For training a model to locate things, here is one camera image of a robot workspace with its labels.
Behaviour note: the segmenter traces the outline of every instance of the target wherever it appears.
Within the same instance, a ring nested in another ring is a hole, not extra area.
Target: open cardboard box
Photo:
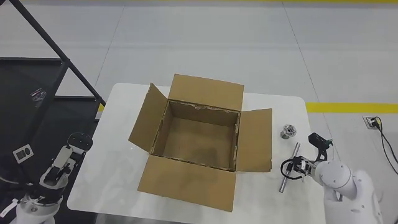
[[[150,156],[138,191],[233,209],[236,171],[269,172],[272,109],[241,111],[243,85],[174,75],[150,84],[129,140]]]

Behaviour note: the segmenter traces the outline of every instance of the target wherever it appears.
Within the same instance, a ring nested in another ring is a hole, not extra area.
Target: gray floor
[[[396,103],[396,4],[193,1],[24,1],[107,99],[117,82],[170,85],[174,73],[242,83],[307,102]],[[11,5],[0,7],[0,56],[55,57]],[[69,73],[59,95],[90,95]],[[309,114],[335,159],[374,179],[385,223],[398,176],[363,114]],[[398,151],[395,114],[382,114]],[[100,215],[98,223],[158,223]]]

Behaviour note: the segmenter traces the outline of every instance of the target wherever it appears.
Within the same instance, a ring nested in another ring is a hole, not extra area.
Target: cable
[[[0,180],[3,181],[3,182],[7,182],[7,183],[9,183],[9,184],[19,184],[18,182],[13,182],[13,181],[4,179],[4,178],[2,178],[2,177],[0,177]]]
[[[284,165],[285,165],[286,163],[288,163],[288,162],[293,162],[293,159],[287,159],[287,160],[285,160],[285,161],[280,165],[280,173],[281,173],[284,177],[286,177],[287,179],[290,179],[290,180],[299,180],[299,179],[303,178],[301,175],[298,176],[298,177],[289,177],[288,175],[286,175],[286,174],[284,173]]]
[[[395,161],[397,162],[397,164],[398,164],[398,159],[397,159],[397,157],[396,157],[396,155],[395,155],[395,153],[394,153],[394,150],[392,149],[392,146],[391,146],[390,142],[387,140],[387,138],[385,137],[385,135],[384,135],[384,133],[383,133],[383,123],[381,122],[381,118],[380,118],[380,117],[375,117],[374,119],[376,120],[376,124],[375,124],[375,125],[376,125],[377,129],[378,129],[378,130],[380,131],[380,133],[381,133],[381,144],[382,144],[382,146],[383,146],[384,155],[386,155],[386,158],[387,158],[387,160],[388,160],[388,163],[390,163],[390,166],[392,167],[392,169],[394,170],[394,172],[398,175],[398,172],[397,172],[396,168],[394,168],[394,166],[392,165],[390,159],[388,158],[388,155],[387,155],[387,152],[386,152],[386,148],[384,147],[384,140],[385,140],[385,141],[387,142],[388,146],[390,147],[390,150],[391,150],[392,156],[394,157],[394,160],[395,160]]]

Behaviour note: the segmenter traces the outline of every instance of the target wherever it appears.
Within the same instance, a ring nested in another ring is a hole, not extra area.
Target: white table
[[[94,145],[69,196],[70,209],[183,223],[325,223],[323,189],[311,178],[288,181],[285,192],[278,192],[280,164],[292,155],[297,141],[302,143],[299,154],[316,158],[307,138],[310,125],[305,103],[298,97],[244,94],[244,111],[273,108],[273,169],[270,173],[237,174],[232,213],[138,192],[148,154],[130,143],[128,137],[148,87],[126,83],[113,87],[93,136]],[[169,94],[169,87],[158,88],[164,95]],[[295,137],[280,138],[285,124],[297,128]]]

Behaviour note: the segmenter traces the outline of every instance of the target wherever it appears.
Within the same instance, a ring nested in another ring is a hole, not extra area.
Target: power outlet
[[[373,123],[376,122],[376,120],[374,119],[373,116],[362,116],[362,118],[363,118],[363,121],[365,121],[366,127],[368,129],[376,129],[377,130],[377,127],[373,126]]]

